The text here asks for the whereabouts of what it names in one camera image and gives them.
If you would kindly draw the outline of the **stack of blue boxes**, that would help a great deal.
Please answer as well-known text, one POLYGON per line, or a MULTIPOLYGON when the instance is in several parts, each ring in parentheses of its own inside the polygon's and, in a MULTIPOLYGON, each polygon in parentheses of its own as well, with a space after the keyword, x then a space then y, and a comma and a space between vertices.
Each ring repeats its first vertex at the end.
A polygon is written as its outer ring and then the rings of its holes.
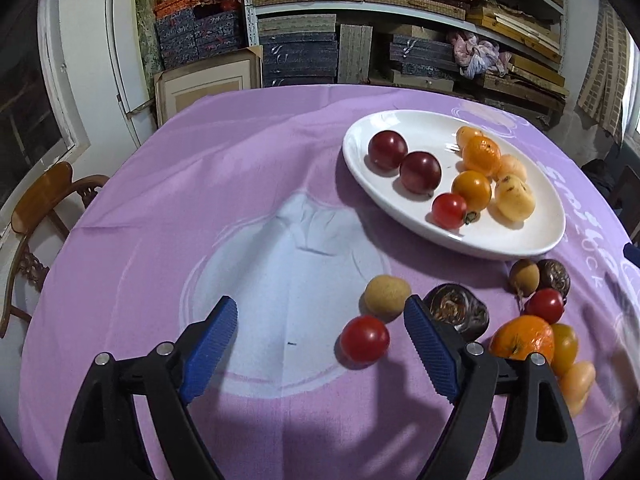
POLYGON ((212 58, 245 44, 238 0, 167 0, 154 8, 165 70, 212 58))

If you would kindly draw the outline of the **red tomato with stem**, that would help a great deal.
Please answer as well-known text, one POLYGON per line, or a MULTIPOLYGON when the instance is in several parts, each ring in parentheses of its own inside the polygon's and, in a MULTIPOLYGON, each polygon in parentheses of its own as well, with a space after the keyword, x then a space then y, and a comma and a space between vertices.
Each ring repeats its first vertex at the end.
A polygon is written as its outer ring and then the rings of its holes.
POLYGON ((563 296, 553 288, 539 289, 526 301, 525 313, 549 324, 559 322, 564 314, 563 296))

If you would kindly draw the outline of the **window with white frame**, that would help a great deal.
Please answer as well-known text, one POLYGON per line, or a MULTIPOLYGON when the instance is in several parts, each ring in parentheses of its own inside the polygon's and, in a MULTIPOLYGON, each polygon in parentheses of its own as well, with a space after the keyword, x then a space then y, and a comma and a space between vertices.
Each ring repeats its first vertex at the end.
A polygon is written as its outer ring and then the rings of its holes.
POLYGON ((26 0, 1 24, 1 238, 29 185, 91 145, 70 81, 60 0, 26 0))

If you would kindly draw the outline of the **dark red plum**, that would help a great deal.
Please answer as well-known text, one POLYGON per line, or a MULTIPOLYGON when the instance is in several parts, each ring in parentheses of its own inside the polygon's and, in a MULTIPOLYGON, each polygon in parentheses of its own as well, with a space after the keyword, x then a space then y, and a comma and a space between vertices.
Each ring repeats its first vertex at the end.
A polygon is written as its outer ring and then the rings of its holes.
POLYGON ((442 167, 430 152, 409 153, 399 167, 400 182, 411 193, 432 194, 442 180, 442 167))
POLYGON ((394 130, 382 130, 369 141, 370 161, 381 170, 397 169, 407 154, 408 145, 405 139, 394 130))

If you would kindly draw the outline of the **red tomato front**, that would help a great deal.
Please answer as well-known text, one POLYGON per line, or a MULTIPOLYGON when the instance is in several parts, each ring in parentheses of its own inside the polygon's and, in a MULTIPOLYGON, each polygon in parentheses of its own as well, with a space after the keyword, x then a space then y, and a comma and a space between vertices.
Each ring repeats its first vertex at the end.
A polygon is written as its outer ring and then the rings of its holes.
POLYGON ((454 178, 451 192, 464 198, 466 206, 472 211, 482 211, 491 201, 492 191, 489 180, 474 170, 466 170, 454 178))

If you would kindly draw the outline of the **patterned curtain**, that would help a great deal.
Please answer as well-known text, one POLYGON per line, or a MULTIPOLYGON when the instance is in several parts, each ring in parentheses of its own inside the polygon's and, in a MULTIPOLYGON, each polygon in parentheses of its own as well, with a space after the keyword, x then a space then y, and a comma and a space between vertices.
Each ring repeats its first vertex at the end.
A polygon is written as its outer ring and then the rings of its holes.
POLYGON ((623 105, 630 36, 608 0, 599 0, 596 32, 577 106, 616 144, 624 140, 623 105))

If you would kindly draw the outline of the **speckled yellow pepino melon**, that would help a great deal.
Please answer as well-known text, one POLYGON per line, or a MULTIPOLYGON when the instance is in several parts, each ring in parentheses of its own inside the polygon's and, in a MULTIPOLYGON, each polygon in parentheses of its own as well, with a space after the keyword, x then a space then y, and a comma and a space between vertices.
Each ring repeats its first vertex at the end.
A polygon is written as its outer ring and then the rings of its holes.
POLYGON ((532 190, 515 174, 507 174, 498 181, 495 202, 498 211, 512 222, 527 220, 536 208, 532 190))

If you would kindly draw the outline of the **large orange mandarin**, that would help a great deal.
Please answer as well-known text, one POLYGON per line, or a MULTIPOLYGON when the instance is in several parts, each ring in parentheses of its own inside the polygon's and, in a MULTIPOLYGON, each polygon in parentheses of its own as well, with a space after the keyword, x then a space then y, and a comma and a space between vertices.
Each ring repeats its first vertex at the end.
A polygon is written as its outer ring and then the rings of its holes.
POLYGON ((467 170, 492 178, 500 168, 501 151, 499 145, 488 136, 474 136, 466 142, 462 160, 467 170))

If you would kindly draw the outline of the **crumpled pink cloth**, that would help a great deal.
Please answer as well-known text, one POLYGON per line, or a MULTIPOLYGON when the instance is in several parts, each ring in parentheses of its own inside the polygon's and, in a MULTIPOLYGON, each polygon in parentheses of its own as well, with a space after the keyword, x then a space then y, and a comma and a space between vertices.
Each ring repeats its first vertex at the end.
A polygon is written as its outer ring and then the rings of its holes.
POLYGON ((460 74, 468 79, 491 74, 504 77, 509 71, 510 52, 501 52, 498 44, 480 39, 472 32, 450 32, 448 41, 460 74))

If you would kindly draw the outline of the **pale yellow pear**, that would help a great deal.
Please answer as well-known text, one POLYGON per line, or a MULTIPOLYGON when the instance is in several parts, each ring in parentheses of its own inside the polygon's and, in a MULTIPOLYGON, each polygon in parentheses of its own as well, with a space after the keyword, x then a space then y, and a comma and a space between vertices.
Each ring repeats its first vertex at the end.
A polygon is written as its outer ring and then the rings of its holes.
POLYGON ((559 386, 570 416, 575 417, 582 411, 595 381, 596 369, 590 361, 573 364, 560 378, 559 386))

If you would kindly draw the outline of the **purple printed tablecloth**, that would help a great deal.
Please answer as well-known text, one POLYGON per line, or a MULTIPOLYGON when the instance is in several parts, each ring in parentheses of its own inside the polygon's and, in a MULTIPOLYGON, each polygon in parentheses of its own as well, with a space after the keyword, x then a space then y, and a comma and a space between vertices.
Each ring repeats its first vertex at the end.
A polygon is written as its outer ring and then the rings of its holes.
POLYGON ((381 110, 429 110, 503 136, 558 190, 554 258, 572 287, 564 322, 597 380, 575 428, 597 479, 638 408, 639 272, 624 228, 582 170, 522 118, 440 94, 355 86, 209 96, 172 118, 107 182, 44 284, 23 350, 23 452, 43 478, 94 357, 144 356, 205 318, 239 309, 228 358, 190 407, 229 479, 412 479, 449 416, 400 321, 356 370, 334 346, 368 281, 472 289, 498 327, 518 313, 508 268, 450 252, 392 220, 344 164, 345 131, 381 110))

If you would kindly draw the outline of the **metal storage shelf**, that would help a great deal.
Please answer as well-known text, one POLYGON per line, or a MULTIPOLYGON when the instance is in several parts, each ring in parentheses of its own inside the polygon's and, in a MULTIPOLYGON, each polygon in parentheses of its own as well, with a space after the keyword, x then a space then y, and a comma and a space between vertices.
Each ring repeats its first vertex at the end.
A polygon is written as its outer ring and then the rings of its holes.
POLYGON ((466 96, 529 119, 562 113, 563 0, 243 0, 265 82, 388 84, 466 96), (504 77, 463 77, 450 32, 512 54, 504 77))

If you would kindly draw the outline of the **tan longan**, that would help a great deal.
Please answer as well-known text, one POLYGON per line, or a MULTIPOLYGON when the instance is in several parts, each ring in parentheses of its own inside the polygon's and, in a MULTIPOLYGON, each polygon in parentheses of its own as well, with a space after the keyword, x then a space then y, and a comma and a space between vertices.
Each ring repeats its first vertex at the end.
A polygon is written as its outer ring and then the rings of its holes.
POLYGON ((390 322, 401 315, 405 302, 412 294, 411 286, 393 275, 378 275, 367 284, 362 294, 364 310, 390 322))
POLYGON ((518 296, 532 296, 539 283, 540 273, 536 262, 520 259, 514 263, 509 273, 509 284, 518 296))

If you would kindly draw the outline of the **dark chair right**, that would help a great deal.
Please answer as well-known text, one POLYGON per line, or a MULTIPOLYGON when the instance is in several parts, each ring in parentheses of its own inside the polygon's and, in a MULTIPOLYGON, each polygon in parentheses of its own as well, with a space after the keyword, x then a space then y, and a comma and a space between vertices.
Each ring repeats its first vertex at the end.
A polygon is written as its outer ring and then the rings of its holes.
POLYGON ((611 174, 605 160, 596 158, 582 165, 582 172, 604 197, 616 218, 620 220, 631 244, 639 245, 639 175, 625 166, 617 178, 611 174))

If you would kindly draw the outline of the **small dark mangosteen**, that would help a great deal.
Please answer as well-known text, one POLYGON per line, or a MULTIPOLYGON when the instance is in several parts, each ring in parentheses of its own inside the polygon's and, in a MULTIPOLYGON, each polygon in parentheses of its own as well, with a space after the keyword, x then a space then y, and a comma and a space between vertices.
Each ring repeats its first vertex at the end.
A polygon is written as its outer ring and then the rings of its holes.
POLYGON ((539 271, 539 289, 552 288, 556 290, 563 301, 566 301, 570 292, 570 274, 562 262, 555 259, 541 259, 537 262, 539 271))

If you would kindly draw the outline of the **red cherry tomato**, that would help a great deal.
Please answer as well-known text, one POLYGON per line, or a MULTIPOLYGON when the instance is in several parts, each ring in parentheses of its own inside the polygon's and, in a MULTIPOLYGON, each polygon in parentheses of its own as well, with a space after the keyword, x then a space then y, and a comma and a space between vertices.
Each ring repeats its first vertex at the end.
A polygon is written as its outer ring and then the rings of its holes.
POLYGON ((358 365, 381 359, 390 346, 386 325, 372 315, 360 315, 349 321, 338 338, 341 352, 358 365))

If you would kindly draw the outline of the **yellow tomato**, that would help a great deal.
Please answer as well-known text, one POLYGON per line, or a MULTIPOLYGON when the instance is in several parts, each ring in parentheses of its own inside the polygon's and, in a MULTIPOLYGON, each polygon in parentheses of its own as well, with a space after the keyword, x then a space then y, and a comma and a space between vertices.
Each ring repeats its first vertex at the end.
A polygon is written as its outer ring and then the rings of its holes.
POLYGON ((579 339, 572 326, 555 323, 551 326, 554 337, 554 355, 551 362, 556 377, 563 376, 575 363, 579 339))

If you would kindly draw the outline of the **red tomato small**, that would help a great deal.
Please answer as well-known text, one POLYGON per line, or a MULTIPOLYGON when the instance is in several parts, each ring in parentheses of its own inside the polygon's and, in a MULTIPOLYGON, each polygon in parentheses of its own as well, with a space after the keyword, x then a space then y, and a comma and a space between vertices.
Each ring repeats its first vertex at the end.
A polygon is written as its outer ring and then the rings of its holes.
POLYGON ((434 199, 432 217, 436 224, 446 230, 456 230, 473 223, 478 213, 468 207, 458 194, 442 193, 434 199))

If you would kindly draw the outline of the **large dark mangosteen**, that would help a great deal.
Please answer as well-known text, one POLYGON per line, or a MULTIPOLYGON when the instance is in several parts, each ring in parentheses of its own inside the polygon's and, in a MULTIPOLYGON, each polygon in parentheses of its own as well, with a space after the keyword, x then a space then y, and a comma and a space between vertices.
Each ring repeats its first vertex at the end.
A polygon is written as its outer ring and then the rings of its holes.
POLYGON ((488 329, 488 307, 462 285, 440 284, 423 301, 436 321, 454 326, 467 342, 477 340, 488 329))

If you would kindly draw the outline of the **framed picture cardboard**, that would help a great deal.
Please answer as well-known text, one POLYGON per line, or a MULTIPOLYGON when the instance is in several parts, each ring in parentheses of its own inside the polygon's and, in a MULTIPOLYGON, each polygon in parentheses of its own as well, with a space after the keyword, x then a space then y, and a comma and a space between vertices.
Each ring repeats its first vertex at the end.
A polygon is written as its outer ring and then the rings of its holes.
POLYGON ((204 96, 262 88, 262 46, 247 47, 164 70, 154 76, 157 125, 204 96))

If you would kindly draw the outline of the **small orange tomato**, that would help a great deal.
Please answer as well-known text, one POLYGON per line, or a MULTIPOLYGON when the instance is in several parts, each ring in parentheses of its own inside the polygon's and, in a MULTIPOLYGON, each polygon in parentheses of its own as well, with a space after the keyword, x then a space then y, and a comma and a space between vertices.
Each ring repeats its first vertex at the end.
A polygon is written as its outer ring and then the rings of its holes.
POLYGON ((484 136, 484 132, 472 126, 461 126, 456 133, 456 142, 458 149, 463 151, 472 139, 478 136, 484 136))

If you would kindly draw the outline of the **round tan pear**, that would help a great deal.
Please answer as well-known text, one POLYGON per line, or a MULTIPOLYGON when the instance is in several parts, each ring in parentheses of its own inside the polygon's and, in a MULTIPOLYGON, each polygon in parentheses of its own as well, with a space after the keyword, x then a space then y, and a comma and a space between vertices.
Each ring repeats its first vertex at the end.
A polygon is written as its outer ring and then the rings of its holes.
POLYGON ((515 176, 525 182, 527 171, 524 164, 514 155, 504 154, 500 159, 500 166, 495 173, 495 180, 499 181, 507 176, 515 176))

